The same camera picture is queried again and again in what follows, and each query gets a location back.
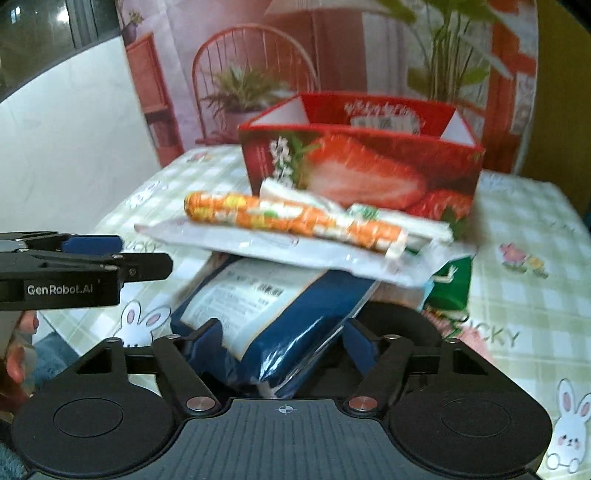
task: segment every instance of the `window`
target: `window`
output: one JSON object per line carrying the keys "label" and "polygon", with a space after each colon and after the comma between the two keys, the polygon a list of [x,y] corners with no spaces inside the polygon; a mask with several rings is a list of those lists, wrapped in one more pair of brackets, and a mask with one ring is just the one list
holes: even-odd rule
{"label": "window", "polygon": [[0,0],[0,101],[118,28],[113,0]]}

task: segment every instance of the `backdrop poster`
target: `backdrop poster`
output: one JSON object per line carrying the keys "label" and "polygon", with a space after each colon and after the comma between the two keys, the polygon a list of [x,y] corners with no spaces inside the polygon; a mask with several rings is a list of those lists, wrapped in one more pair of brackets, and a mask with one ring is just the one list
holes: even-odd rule
{"label": "backdrop poster", "polygon": [[116,0],[162,165],[236,141],[281,85],[453,103],[505,172],[534,105],[534,1]]}

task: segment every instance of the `metal screw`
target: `metal screw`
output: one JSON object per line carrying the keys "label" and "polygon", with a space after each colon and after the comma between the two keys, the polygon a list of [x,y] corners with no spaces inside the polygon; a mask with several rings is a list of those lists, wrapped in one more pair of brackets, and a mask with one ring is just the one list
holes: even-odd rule
{"label": "metal screw", "polygon": [[187,400],[187,408],[193,411],[208,411],[216,406],[216,401],[210,397],[193,397]]}
{"label": "metal screw", "polygon": [[372,411],[377,406],[378,401],[372,397],[353,397],[349,400],[349,408],[355,411]]}

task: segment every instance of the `crosshair mark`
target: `crosshair mark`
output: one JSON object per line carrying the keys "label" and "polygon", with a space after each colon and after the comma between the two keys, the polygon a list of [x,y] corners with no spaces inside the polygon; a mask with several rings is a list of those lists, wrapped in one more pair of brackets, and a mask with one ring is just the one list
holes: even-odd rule
{"label": "crosshair mark", "polygon": [[293,412],[294,410],[296,410],[296,408],[289,406],[287,403],[285,405],[282,405],[279,408],[276,408],[276,410],[279,410],[280,413],[283,413],[283,415],[287,415],[288,413]]}

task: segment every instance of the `green package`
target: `green package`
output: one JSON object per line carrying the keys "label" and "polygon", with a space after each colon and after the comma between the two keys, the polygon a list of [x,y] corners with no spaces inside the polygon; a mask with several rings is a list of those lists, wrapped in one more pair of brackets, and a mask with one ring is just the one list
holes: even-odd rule
{"label": "green package", "polygon": [[465,311],[472,278],[472,257],[448,262],[433,278],[435,286],[427,297],[428,305],[435,310]]}

